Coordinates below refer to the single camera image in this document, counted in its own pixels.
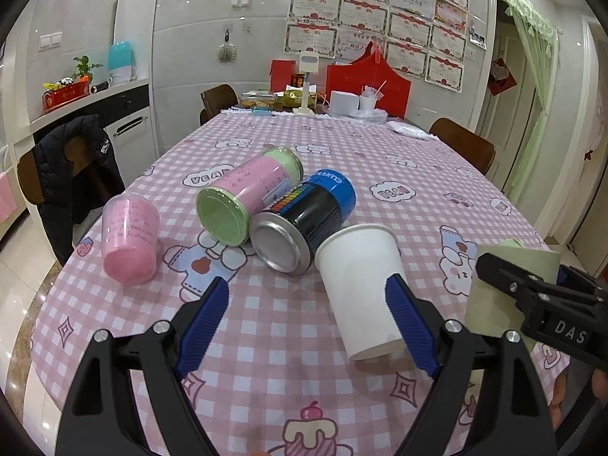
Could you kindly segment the pale green plastic cup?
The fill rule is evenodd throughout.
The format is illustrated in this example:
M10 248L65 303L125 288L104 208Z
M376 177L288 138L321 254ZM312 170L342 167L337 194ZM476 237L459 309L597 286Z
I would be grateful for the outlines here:
M527 248L517 239L507 239L498 245L481 245L478 257L487 252L556 284L561 262L559 253ZM465 313L465 325L471 333L499 337L508 329L519 331L523 321L524 314L515 306L515 299L481 281L477 275L473 276Z

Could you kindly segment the white paper cup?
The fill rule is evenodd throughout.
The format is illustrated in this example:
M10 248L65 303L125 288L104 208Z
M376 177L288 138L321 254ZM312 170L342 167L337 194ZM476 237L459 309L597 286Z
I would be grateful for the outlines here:
M351 225L331 235L314 260L347 357L367 360L404 349L385 302L385 283L405 275L398 240L378 223Z

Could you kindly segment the pink plastic cup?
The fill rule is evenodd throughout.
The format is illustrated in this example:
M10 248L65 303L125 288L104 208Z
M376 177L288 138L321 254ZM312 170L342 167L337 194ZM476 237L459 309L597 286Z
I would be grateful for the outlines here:
M104 206L102 266L123 285L148 282L157 270L160 215L143 196L122 193Z

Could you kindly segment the clear cup with straw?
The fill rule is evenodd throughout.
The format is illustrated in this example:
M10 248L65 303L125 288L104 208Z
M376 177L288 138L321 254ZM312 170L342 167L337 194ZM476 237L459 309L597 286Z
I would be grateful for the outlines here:
M363 86L362 93L359 95L359 109L363 112L374 110L377 102L383 97L382 88L385 84L386 81L377 87L372 87L372 85Z

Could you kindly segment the black and blue can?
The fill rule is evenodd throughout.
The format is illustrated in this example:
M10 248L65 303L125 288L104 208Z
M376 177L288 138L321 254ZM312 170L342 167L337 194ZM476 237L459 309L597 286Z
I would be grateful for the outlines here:
M356 191L342 173L316 171L273 205L252 216L249 240L270 269L301 275L321 243L338 232L356 206Z

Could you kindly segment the pink checkered tablecloth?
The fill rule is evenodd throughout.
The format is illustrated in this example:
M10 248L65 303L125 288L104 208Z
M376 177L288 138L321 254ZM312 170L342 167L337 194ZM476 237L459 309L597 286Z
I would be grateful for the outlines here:
M395 235L413 292L463 319L482 245L544 242L510 201L438 140L340 119L223 113L137 178L131 192L158 209L163 257L151 281L124 286L102 267L101 226L74 251L49 292L32 337L32 363L62 405L95 331L139 334L197 299L215 277L230 304L201 366L184 380L223 455L391 455L426 398L430 378L404 348L353 360L315 267L273 240L267 266L249 244L220 243L196 214L201 188L260 152L294 151L306 175L343 174L356 192L350 225Z

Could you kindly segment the white folded cloth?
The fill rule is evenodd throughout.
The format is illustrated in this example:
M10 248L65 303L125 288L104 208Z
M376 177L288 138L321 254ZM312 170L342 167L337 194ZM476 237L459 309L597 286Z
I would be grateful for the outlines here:
M419 127L410 125L407 122L386 122L385 126L388 127L392 132L402 135L409 138L414 138L418 140L433 140L436 139L436 136L430 134Z

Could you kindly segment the white door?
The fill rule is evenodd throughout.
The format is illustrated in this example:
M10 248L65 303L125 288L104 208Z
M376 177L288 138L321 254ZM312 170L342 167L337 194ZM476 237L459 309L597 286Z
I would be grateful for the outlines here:
M498 96L486 88L477 133L496 149L495 161L486 178L499 190L506 190L515 162L527 143L529 123L536 113L533 74L517 30L510 23L497 23L492 61L499 58L507 64L516 86Z

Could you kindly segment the red diamond door decoration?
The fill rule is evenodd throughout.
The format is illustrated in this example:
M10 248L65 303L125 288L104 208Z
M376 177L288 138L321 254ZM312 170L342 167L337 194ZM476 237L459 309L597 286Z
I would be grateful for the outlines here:
M502 58L492 61L488 75L488 89L498 96L516 86L516 80Z

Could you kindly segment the white square box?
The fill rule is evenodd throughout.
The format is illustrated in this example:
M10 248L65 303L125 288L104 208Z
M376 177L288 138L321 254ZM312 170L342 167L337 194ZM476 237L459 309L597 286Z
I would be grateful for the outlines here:
M332 116L354 116L359 111L359 95L331 91L329 112Z

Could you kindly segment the brown chair far left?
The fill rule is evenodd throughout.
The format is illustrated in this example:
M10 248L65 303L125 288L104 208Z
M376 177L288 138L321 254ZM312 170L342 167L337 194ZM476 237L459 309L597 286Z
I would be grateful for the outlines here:
M201 93L203 110L200 113L200 125L203 126L222 110L238 104L238 98L230 84L220 84Z

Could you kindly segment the green door curtain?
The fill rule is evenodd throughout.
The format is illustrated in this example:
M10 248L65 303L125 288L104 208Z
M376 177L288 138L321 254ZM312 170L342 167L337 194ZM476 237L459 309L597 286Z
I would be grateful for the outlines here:
M533 74L536 98L541 106L524 153L515 163L514 175L507 190L507 196L515 203L529 181L547 127L559 62L559 31L529 0L502 1L508 4L510 16L514 19L527 65Z

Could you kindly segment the teal humidifier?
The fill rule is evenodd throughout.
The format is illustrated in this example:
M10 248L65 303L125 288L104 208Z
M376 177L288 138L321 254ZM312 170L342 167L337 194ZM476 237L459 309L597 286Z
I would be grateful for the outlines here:
M124 84L136 77L133 49L128 41L113 43L108 52L108 74L112 86Z

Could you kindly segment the small red box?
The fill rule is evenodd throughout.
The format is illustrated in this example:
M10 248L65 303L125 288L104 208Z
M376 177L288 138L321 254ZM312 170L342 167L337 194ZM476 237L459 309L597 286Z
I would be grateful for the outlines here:
M291 84L296 62L294 60L273 60L270 65L269 91L271 93L284 92Z

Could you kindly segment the white desk lamp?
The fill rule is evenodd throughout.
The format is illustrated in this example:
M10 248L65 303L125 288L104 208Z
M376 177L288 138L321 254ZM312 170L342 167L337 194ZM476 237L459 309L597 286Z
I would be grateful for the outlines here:
M295 116L313 116L314 111L308 106L311 77L317 74L320 57L317 52L301 52L299 57L299 72L304 74L301 104L293 110Z

